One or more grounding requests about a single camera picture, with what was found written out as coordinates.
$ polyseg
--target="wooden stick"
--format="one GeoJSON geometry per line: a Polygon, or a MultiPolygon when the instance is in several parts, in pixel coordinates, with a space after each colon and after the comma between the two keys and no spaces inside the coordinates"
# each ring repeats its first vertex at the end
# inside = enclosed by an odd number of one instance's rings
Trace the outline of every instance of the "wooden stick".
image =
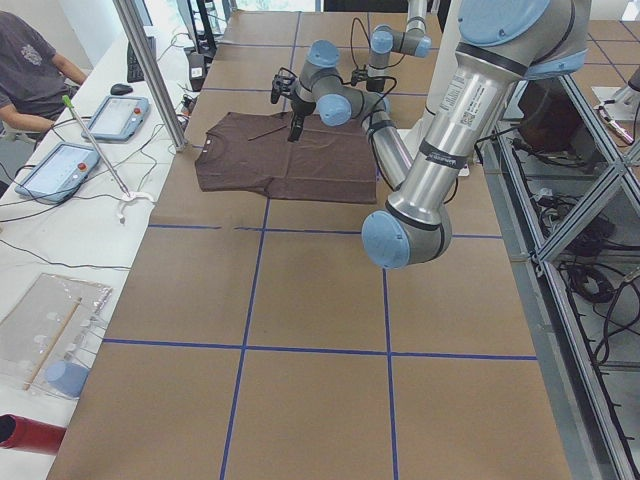
{"type": "Polygon", "coordinates": [[[58,331],[56,336],[51,339],[51,342],[49,342],[49,346],[47,347],[47,349],[42,354],[42,358],[40,359],[40,361],[36,365],[36,368],[34,369],[33,373],[31,374],[31,377],[26,381],[25,385],[23,385],[23,387],[22,387],[23,390],[29,390],[29,388],[31,388],[31,384],[34,382],[34,380],[38,376],[38,373],[42,369],[42,366],[44,365],[44,362],[46,362],[47,358],[49,358],[49,355],[51,355],[51,352],[53,351],[53,348],[56,346],[56,343],[58,343],[58,340],[60,340],[60,337],[62,336],[62,333],[67,328],[67,325],[69,325],[69,322],[71,321],[71,319],[75,315],[76,310],[78,310],[78,307],[80,306],[81,302],[82,302],[82,297],[78,297],[76,299],[76,303],[73,305],[73,307],[71,307],[71,310],[69,311],[69,313],[67,314],[65,319],[62,321],[62,325],[61,325],[60,330],[58,331]]]}

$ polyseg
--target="green tipped stick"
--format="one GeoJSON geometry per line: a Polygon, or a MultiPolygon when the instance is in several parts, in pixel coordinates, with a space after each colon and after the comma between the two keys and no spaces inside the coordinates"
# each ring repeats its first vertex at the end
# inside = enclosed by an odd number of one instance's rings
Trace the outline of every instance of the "green tipped stick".
{"type": "Polygon", "coordinates": [[[113,176],[113,178],[115,179],[116,183],[120,187],[120,190],[122,190],[122,192],[125,195],[130,196],[131,194],[129,192],[129,189],[127,188],[125,183],[120,178],[120,175],[118,175],[118,172],[116,172],[116,169],[113,168],[113,165],[111,165],[111,162],[109,162],[109,160],[107,159],[107,156],[104,154],[104,152],[100,148],[100,145],[98,145],[98,142],[96,142],[96,139],[94,138],[93,134],[89,131],[87,126],[84,124],[84,122],[82,121],[82,118],[80,118],[80,116],[77,114],[76,109],[73,108],[73,103],[71,103],[71,99],[69,98],[69,96],[68,95],[63,95],[62,96],[62,102],[69,109],[69,111],[71,112],[71,116],[73,116],[75,121],[78,122],[78,124],[82,128],[82,131],[84,132],[84,134],[87,136],[87,138],[91,142],[91,145],[93,145],[93,148],[95,148],[96,152],[98,152],[98,155],[100,155],[100,158],[102,158],[102,160],[104,161],[104,164],[109,169],[109,172],[111,172],[111,175],[113,176]]]}

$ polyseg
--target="white desk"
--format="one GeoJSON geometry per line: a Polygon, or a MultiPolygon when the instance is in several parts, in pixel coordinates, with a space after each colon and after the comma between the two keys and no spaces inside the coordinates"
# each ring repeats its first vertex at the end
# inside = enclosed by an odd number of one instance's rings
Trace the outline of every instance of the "white desk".
{"type": "MultiPolygon", "coordinates": [[[[157,55],[167,48],[171,40],[169,34],[148,29],[157,40],[157,55]]],[[[73,102],[80,115],[92,115],[103,98],[109,94],[114,83],[126,83],[127,39],[120,37],[104,55],[82,86],[73,102]]],[[[159,62],[169,96],[174,105],[182,98],[181,86],[188,84],[187,60],[181,48],[171,48],[159,62]]],[[[145,82],[133,83],[132,95],[149,98],[151,111],[136,135],[125,144],[104,145],[105,154],[112,163],[117,164],[149,140],[154,126],[162,124],[155,108],[153,98],[145,82]]],[[[59,121],[70,118],[65,112],[59,121]]],[[[73,123],[57,129],[68,142],[87,144],[80,136],[80,127],[73,123]]],[[[27,162],[37,164],[60,139],[49,133],[36,152],[27,162]]],[[[144,149],[155,158],[157,165],[140,188],[155,199],[169,172],[173,160],[174,148],[169,135],[163,128],[154,140],[144,149]]],[[[117,167],[128,188],[138,190],[140,180],[153,167],[152,159],[135,154],[117,167]]],[[[121,196],[116,182],[103,164],[100,164],[91,176],[101,173],[87,181],[77,192],[77,196],[91,197],[100,194],[121,196]]],[[[28,172],[23,171],[18,180],[28,172]]],[[[0,220],[22,217],[36,213],[47,206],[35,202],[13,203],[21,199],[11,186],[0,200],[0,220]]],[[[99,264],[131,266],[147,227],[153,205],[147,200],[137,200],[125,208],[126,221],[121,224],[116,216],[118,201],[113,198],[93,200],[72,199],[62,206],[42,215],[11,223],[0,223],[3,231],[0,238],[20,248],[33,251],[51,261],[67,264],[99,264]]],[[[113,288],[113,292],[102,311],[101,316],[108,320],[118,301],[128,272],[114,269],[80,268],[52,266],[37,258],[22,253],[4,244],[0,244],[0,319],[3,319],[13,306],[25,294],[41,273],[59,274],[80,280],[99,282],[113,288]]],[[[67,425],[75,402],[60,400],[49,396],[32,395],[6,387],[0,383],[0,414],[14,413],[36,420],[67,425]]],[[[0,449],[0,478],[12,480],[44,479],[53,463],[54,457],[13,450],[0,449]]]]}

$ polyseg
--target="blue and white device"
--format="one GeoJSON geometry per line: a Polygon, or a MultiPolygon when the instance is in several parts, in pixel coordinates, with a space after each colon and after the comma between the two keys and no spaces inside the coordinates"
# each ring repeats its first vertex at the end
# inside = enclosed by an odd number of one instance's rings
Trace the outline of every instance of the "blue and white device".
{"type": "Polygon", "coordinates": [[[126,142],[142,125],[149,112],[144,97],[107,96],[89,121],[89,131],[96,140],[126,142]]]}
{"type": "Polygon", "coordinates": [[[15,191],[39,202],[61,203],[80,188],[99,161],[92,147],[59,143],[15,191]]]}

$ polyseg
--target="brown cloth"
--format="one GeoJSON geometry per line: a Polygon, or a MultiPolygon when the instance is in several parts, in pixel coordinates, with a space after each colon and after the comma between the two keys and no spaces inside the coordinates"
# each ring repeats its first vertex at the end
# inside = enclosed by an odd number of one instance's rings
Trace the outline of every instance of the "brown cloth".
{"type": "Polygon", "coordinates": [[[207,132],[196,160],[200,189],[248,190],[284,200],[375,203],[375,159],[357,122],[332,128],[310,115],[296,143],[287,142],[290,122],[290,112],[229,112],[207,132]]]}

